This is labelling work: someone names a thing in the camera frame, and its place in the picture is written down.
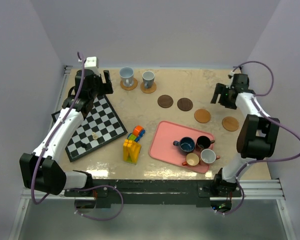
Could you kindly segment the small white cup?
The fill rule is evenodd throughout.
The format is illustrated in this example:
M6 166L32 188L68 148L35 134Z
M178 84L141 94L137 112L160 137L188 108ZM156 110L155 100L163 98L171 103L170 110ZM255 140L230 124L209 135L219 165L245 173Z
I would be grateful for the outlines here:
M145 89L150 89L155 80L155 74L152 71L145 71L142 74L143 85Z

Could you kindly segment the dark wooden coaster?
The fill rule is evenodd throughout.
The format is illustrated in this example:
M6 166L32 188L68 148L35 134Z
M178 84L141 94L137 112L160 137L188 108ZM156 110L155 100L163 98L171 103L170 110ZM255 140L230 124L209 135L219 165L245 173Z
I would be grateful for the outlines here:
M157 103L162 108L170 108L173 105L174 100L170 95L164 94L158 97Z
M177 107L184 112L188 112L193 108L193 102L186 97L180 98L177 101Z

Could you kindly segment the woven rattan coaster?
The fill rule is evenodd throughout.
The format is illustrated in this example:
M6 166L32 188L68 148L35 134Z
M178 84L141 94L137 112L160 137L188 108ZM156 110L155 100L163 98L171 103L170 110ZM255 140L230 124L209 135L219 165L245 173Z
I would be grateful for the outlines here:
M225 130L229 132L235 132L239 129L239 121L232 117L232 116L226 116L222 119L222 126Z
M211 114L208 110L201 108L195 111L194 118L197 122L205 124L211 120Z
M145 83L142 82L141 85L140 85L140 89L145 94L151 94L151 93L154 93L157 90L157 85L154 82L150 88L145 88Z
M125 91L134 90L138 86L138 80L134 77L133 78L133 85L132 86L125 86L123 81L120 81L120 87Z

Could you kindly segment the black white chessboard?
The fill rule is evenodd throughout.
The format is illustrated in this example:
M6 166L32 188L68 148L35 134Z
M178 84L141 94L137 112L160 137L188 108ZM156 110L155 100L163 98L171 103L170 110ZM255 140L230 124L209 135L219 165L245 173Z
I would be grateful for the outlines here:
M97 140L93 139L92 132L97 134ZM65 151L69 161L74 162L127 133L107 96L98 96L86 119L73 133ZM85 143L86 148L81 147L81 143Z

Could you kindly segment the white chess piece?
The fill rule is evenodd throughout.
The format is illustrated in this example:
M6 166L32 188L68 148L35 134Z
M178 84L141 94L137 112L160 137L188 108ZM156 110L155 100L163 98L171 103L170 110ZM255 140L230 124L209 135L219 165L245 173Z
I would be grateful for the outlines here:
M95 132L92 132L92 138L94 139L94 140L97 140L98 139L98 135L95 133Z

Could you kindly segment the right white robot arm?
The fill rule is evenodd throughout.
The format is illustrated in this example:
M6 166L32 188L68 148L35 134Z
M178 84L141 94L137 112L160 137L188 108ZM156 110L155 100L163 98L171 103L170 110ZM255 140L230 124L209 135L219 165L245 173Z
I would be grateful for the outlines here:
M279 119L264 112L249 89L249 77L242 73L229 74L230 85L217 83L211 100L225 108L239 109L245 117L236 142L237 155L231 163L221 168L210 185L213 196L223 197L239 187L239 180L253 161L261 161L273 155L279 126L272 123Z

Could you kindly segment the orange cup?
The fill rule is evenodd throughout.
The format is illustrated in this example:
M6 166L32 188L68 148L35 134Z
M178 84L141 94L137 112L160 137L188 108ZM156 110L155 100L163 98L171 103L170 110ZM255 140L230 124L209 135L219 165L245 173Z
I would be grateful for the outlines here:
M188 153L186 155L185 161L182 163L182 166L195 167L199 164L200 158L195 153Z

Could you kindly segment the dark blue cup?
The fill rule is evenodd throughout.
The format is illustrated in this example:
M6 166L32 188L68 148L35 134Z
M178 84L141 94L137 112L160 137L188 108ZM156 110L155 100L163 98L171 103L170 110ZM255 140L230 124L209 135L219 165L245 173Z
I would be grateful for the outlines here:
M172 144L184 154L192 153L196 147L196 143L191 137L183 137L179 141L173 141Z

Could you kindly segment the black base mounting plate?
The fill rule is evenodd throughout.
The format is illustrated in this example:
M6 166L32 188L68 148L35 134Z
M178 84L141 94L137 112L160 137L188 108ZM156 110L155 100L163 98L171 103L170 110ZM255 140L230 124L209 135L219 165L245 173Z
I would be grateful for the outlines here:
M210 198L229 201L241 197L235 183L217 185L214 180L94 179L94 190L66 190L79 207L110 208L112 205L195 205L211 206Z

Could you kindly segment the colourful toy car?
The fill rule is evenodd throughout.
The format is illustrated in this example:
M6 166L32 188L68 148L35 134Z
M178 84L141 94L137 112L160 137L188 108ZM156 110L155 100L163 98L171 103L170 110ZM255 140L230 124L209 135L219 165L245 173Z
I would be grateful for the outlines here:
M146 133L145 129L142 126L137 125L133 129L132 133L128 135L127 139L138 143L145 133Z

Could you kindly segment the pink tray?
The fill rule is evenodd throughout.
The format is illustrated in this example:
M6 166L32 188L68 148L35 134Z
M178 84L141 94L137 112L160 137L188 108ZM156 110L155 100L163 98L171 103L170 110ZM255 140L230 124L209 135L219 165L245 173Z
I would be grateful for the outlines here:
M196 166L182 165L186 161L186 155L173 145L173 141L179 141L183 137L190 137L196 141L200 136L206 136L210 140L215 139L209 132L163 120L157 126L148 153L154 159L205 174L210 168L209 165L203 163Z

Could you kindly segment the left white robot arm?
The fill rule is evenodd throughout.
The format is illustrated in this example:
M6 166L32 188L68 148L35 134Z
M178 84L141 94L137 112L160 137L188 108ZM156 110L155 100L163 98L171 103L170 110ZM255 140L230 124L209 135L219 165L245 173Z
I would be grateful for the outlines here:
M84 171L64 172L58 164L62 152L77 128L92 110L98 96L114 92L110 72L104 76L93 70L78 70L75 85L70 88L62 104L59 117L48 135L32 153L23 153L19 159L24 186L46 194L58 195L63 190L76 189L82 196L94 190L91 176Z

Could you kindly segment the black chess piece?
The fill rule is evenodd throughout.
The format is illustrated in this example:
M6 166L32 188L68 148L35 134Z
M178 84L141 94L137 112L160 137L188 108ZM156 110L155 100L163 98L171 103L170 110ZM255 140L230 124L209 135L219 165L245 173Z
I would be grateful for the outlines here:
M81 142L80 145L81 145L82 148L86 148L87 147L87 145L84 142Z

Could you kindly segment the black cup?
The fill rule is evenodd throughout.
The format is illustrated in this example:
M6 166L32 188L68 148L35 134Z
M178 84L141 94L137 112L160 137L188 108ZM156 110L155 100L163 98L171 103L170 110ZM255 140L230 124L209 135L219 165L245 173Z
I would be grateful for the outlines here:
M195 149L197 151L202 151L204 149L208 149L214 143L215 143L215 140L211 140L207 136L202 135L197 138Z

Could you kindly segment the large light blue cup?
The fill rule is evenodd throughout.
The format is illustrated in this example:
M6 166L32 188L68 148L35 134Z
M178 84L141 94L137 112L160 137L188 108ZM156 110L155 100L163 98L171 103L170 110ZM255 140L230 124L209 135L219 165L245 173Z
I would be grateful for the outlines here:
M123 67L119 70L121 81L125 87L131 87L134 84L134 70L131 67Z

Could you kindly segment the yellow toy block house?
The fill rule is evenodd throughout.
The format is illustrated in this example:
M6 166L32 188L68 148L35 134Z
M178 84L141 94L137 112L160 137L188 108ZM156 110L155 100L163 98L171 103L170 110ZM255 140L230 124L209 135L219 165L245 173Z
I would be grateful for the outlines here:
M142 146L133 141L125 139L123 143L123 161L136 165Z

